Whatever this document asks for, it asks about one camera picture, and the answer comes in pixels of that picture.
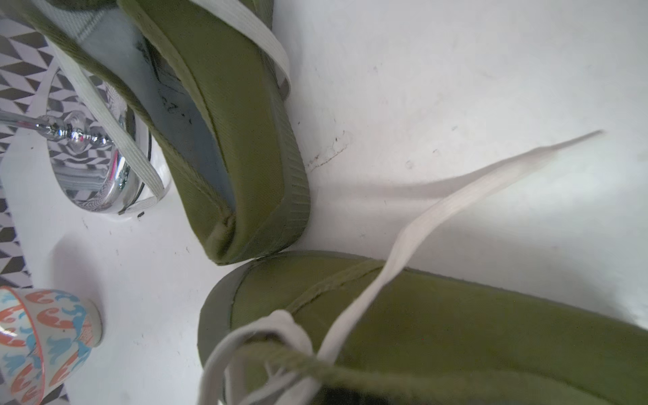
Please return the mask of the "olive green shoe with laces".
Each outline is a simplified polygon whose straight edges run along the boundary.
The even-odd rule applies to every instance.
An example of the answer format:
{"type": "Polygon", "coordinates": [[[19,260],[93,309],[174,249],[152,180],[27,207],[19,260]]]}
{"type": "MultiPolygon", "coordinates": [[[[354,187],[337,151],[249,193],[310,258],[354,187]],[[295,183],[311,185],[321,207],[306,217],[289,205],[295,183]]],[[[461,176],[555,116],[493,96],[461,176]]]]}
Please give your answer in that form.
{"type": "Polygon", "coordinates": [[[174,183],[208,257],[233,264],[281,251],[305,229],[309,185],[285,110],[290,62],[270,1],[11,1],[159,199],[174,183]],[[137,96],[82,48],[97,14],[119,8],[170,65],[217,142],[236,207],[155,127],[137,96]]]}

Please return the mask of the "grey-blue insole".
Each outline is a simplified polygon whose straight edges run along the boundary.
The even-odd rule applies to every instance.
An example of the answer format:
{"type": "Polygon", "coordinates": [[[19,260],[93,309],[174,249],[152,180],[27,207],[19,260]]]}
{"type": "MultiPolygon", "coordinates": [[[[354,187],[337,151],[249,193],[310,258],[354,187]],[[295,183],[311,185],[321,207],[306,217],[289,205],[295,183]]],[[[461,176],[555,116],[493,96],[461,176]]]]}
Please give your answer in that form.
{"type": "Polygon", "coordinates": [[[82,48],[116,74],[137,96],[155,127],[217,192],[236,207],[229,175],[214,135],[167,62],[119,8],[106,10],[82,48]]]}

